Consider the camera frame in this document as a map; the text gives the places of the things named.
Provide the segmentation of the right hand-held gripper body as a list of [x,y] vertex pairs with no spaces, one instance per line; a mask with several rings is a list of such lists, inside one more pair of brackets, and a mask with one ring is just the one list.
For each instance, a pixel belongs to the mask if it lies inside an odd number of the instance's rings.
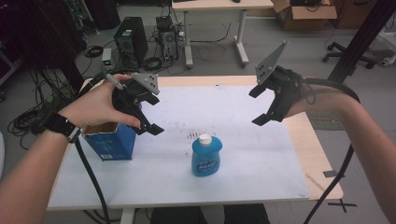
[[284,40],[255,67],[257,85],[263,85],[267,90],[275,93],[274,101],[263,114],[277,116],[281,121],[286,117],[292,104],[301,97],[301,76],[277,64],[287,44],[288,41]]

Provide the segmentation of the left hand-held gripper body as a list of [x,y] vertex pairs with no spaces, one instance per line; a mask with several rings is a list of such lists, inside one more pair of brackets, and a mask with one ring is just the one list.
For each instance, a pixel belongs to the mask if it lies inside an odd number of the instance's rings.
[[135,109],[141,103],[136,95],[145,91],[152,92],[156,97],[160,93],[158,76],[147,73],[132,73],[131,79],[124,80],[113,92],[113,105],[120,112],[134,116]]

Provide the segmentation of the blue cardboard box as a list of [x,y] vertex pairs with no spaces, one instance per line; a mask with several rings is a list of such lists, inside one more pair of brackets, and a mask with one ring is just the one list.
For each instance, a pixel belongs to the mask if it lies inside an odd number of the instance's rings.
[[136,133],[125,124],[108,122],[88,126],[82,135],[103,161],[124,161],[133,157]]

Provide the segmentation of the blue bottle with white cap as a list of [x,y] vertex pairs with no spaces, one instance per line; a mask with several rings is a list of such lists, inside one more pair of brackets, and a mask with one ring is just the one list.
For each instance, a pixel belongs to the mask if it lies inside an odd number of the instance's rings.
[[208,133],[201,134],[192,143],[191,169],[195,176],[214,174],[220,166],[221,141]]

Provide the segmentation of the person's right hand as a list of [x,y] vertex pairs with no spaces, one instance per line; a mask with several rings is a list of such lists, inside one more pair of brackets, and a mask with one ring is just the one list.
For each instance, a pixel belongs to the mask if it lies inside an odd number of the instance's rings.
[[286,117],[302,112],[338,113],[348,99],[343,92],[327,86],[304,84],[300,88],[302,97],[292,104]]

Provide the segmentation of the person's left hand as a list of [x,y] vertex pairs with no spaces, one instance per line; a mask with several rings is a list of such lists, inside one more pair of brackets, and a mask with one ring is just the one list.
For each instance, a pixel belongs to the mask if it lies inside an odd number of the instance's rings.
[[92,88],[70,105],[59,111],[79,128],[117,122],[139,128],[140,120],[115,109],[112,104],[112,93],[116,86],[109,80]]

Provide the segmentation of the small silver device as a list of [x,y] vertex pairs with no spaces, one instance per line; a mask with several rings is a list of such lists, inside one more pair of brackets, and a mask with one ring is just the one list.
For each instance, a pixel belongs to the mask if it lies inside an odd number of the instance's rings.
[[106,48],[102,53],[102,66],[108,70],[113,67],[112,62],[112,49]]

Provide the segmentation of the open-sided computer tower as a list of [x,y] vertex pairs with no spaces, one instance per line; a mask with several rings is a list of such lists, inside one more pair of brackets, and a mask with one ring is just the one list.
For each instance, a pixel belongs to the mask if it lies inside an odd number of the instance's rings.
[[163,58],[168,63],[178,60],[177,29],[170,16],[156,18],[158,40],[162,48]]

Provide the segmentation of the wooden table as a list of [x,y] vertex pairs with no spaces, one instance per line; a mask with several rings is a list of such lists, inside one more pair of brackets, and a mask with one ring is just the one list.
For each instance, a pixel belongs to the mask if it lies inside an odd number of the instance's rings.
[[[159,80],[161,90],[168,87],[206,86],[248,86],[251,90],[255,84],[256,79],[253,76],[161,77]],[[290,141],[300,167],[304,172],[304,179],[310,193],[308,198],[294,201],[316,200],[331,182],[330,178],[325,174],[332,167],[306,114],[299,114],[281,122],[285,124],[290,135]]]

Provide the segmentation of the black wristwatch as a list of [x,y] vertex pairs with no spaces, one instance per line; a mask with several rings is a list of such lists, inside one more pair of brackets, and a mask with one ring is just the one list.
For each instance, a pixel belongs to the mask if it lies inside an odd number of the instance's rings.
[[42,130],[49,130],[64,135],[69,143],[75,143],[80,135],[80,128],[71,122],[70,119],[50,112],[41,122]]

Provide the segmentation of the brown cardboard box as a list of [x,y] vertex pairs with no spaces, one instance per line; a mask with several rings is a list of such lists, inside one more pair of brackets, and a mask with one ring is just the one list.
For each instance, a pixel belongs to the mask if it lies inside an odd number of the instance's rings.
[[283,31],[320,31],[328,20],[337,18],[331,0],[314,0],[311,6],[305,1],[293,4],[293,0],[272,0],[276,20]]

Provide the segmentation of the black metal stand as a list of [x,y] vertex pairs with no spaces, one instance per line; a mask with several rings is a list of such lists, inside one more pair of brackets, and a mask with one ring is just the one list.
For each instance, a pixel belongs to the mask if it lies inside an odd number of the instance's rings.
[[342,83],[354,73],[360,57],[370,47],[394,12],[396,12],[396,0],[377,0],[330,73],[328,77],[330,81]]

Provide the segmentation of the white-legged desk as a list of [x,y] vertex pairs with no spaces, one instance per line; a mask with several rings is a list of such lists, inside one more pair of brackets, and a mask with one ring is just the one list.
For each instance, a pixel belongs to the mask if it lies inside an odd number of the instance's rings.
[[184,53],[185,64],[188,69],[193,67],[191,49],[190,25],[192,18],[196,16],[198,22],[238,22],[238,32],[234,37],[237,54],[240,57],[241,66],[249,63],[247,53],[242,43],[243,33],[248,11],[251,9],[268,9],[274,6],[272,0],[185,0],[176,2],[172,0],[172,9],[183,13],[184,23]]

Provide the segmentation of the white device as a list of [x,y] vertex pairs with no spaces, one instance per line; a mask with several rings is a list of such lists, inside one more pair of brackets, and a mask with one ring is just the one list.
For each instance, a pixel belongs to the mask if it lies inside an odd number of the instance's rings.
[[392,55],[391,57],[384,58],[379,64],[383,67],[392,65],[396,62],[396,54]]

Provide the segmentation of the black curtain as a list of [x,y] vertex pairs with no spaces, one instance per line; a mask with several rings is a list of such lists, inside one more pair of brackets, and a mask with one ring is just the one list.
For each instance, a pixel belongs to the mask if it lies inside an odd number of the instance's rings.
[[86,48],[63,0],[0,0],[0,29],[44,70],[58,68],[74,91],[84,82],[75,59]]

